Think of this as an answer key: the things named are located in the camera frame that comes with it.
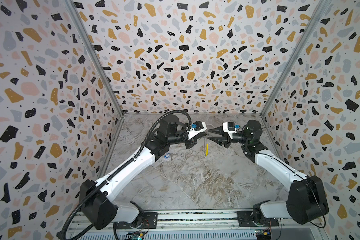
marble floor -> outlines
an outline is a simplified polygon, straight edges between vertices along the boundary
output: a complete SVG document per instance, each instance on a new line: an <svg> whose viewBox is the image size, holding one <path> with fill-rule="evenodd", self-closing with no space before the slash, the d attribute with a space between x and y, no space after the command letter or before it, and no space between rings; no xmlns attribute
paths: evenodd
<svg viewBox="0 0 360 240"><path fill-rule="evenodd" d="M158 114L126 114L107 173L125 161L144 140ZM234 121L240 126L250 119L263 124L259 115L192 114L192 122L206 122L215 128ZM187 118L180 114L180 122ZM265 130L261 142L274 152ZM144 169L120 192L117 201L134 201L146 210L252 208L264 200L286 200L288 193L271 174L246 158L240 144L223 146L204 139L186 150L171 145L173 160L164 156Z"/></svg>

terrazzo patterned wall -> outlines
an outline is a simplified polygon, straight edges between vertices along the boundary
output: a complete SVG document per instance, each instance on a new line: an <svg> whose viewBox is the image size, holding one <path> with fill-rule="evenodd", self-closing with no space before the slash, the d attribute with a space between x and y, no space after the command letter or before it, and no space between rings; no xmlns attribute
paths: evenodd
<svg viewBox="0 0 360 240"><path fill-rule="evenodd" d="M115 115L61 1L0 2L0 239L58 239Z"/></svg>
<svg viewBox="0 0 360 240"><path fill-rule="evenodd" d="M331 239L360 239L360 1L332 1L266 115L284 160L324 183Z"/></svg>
<svg viewBox="0 0 360 240"><path fill-rule="evenodd" d="M124 112L261 111L318 1L75 1Z"/></svg>

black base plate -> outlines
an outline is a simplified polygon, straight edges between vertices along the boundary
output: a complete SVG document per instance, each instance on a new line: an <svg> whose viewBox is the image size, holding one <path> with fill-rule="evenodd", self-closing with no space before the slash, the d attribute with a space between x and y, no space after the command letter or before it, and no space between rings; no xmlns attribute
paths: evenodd
<svg viewBox="0 0 360 240"><path fill-rule="evenodd" d="M252 211L237 211L236 213L239 221L239 227L258 227L252 221ZM279 225L279 221L277 219L271 218L270 220L272 226L277 227ZM263 227L269 227L269 221L266 222Z"/></svg>
<svg viewBox="0 0 360 240"><path fill-rule="evenodd" d="M156 228L157 225L157 212L145 212L144 216L143 216L143 229L142 231L144 231L144 229L152 229L152 228ZM136 228L131 228L130 224L127 222L119 222L116 225L116 229L127 229L127 230L134 230L134 231L138 231L138 229Z"/></svg>

side wall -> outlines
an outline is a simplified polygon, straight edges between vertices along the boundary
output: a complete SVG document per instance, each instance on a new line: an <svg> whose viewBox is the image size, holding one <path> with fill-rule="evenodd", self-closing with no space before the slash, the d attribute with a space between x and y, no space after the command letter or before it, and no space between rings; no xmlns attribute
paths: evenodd
<svg viewBox="0 0 360 240"><path fill-rule="evenodd" d="M57 239L116 132L61 1L0 2L0 237Z"/></svg>
<svg viewBox="0 0 360 240"><path fill-rule="evenodd" d="M123 111L261 111L318 3L77 0Z"/></svg>
<svg viewBox="0 0 360 240"><path fill-rule="evenodd" d="M265 119L284 160L322 179L331 239L360 239L359 1L332 1Z"/></svg>

black flexible conduit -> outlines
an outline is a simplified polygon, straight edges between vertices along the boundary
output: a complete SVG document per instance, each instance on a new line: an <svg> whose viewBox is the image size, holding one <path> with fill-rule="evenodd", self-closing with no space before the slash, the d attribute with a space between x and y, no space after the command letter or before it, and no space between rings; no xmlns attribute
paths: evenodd
<svg viewBox="0 0 360 240"><path fill-rule="evenodd" d="M165 118L168 115L174 114L174 113L182 113L185 116L187 116L188 118L188 132L191 130L192 127L192 120L191 117L189 116L189 114L183 110L173 110L173 111L169 111L165 114L163 114L162 116L160 116L155 123L152 125L152 127L149 129L147 135L145 136L145 139L143 141L143 143L141 144L139 150L137 151L137 153L135 154L135 156L133 156L130 160L126 161L123 165L121 165L116 171L114 171L109 177L107 177L106 180L104 180L100 185L98 185L95 189L93 189L88 195L85 196L85 198L79 202L79 204L76 206L76 208L72 211L72 213L68 216L67 220L65 221L61 232L60 232L60 239L61 240L77 240L79 238L82 237L82 235L84 235L86 232L88 232L92 227L93 224L89 225L87 228L85 228L84 230L82 230L82 232L80 232L79 234L77 234L76 236L72 237L72 238L65 238L65 234L67 233L68 227L72 222L72 219L74 218L74 216L77 214L77 212L79 211L79 209L82 207L82 205L84 205L91 197L93 197L97 191L99 191L104 185L107 184L108 181L110 181L114 176L116 176L122 169L124 169L128 164L130 164L131 162L133 162L139 155L140 153L143 151L145 145L148 142L148 138L149 136L152 134L153 130L155 129L155 127L158 125L158 123Z"/></svg>

